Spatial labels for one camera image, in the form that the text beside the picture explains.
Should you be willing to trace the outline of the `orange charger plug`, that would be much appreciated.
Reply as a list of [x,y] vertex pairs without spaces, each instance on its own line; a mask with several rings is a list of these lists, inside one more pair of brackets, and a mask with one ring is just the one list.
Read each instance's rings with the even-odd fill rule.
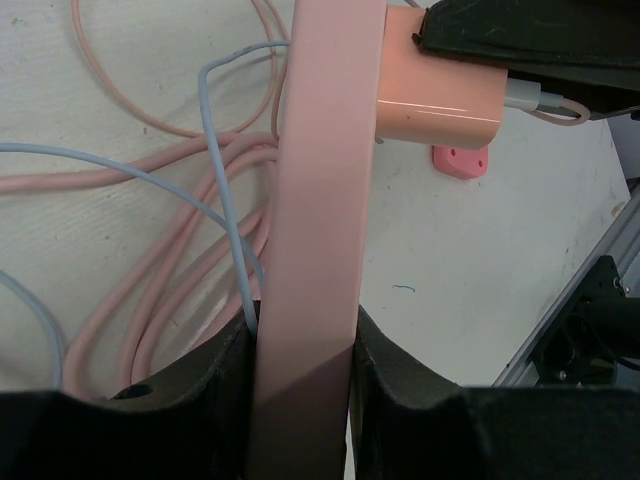
[[376,135],[477,150],[496,136],[507,71],[422,54],[413,41],[425,13],[388,6]]

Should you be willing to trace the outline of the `pink socket adapter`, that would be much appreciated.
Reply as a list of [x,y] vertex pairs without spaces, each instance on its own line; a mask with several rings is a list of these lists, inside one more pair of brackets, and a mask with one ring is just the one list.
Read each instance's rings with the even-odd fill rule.
[[484,176],[489,166],[489,147],[468,150],[450,146],[433,146],[434,168],[450,177],[471,180]]

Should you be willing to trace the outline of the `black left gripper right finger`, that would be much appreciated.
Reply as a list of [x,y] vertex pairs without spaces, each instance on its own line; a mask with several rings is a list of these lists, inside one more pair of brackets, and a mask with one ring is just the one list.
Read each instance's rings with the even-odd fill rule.
[[358,479],[636,479],[639,394],[462,387],[358,313],[350,422]]

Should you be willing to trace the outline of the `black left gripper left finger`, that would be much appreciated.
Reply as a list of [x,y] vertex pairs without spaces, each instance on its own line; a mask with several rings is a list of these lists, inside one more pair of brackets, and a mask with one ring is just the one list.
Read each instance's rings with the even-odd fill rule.
[[1,396],[4,479],[239,479],[255,341],[242,315],[147,379],[95,402]]

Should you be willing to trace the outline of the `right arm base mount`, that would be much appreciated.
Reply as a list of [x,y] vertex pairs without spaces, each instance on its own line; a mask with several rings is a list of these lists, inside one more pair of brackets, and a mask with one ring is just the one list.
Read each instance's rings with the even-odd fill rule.
[[613,385],[619,367],[639,370],[639,299],[609,289],[582,298],[539,346],[539,385]]

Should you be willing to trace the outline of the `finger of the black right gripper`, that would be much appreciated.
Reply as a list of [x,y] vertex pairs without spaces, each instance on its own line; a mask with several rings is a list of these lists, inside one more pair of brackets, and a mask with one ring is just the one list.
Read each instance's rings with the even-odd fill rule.
[[636,92],[636,1],[439,1],[414,43],[526,76]]

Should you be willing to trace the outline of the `pink power strip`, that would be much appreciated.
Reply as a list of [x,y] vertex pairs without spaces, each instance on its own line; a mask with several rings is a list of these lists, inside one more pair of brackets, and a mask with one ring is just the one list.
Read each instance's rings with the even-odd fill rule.
[[386,4],[294,8],[257,334],[248,479],[339,479]]

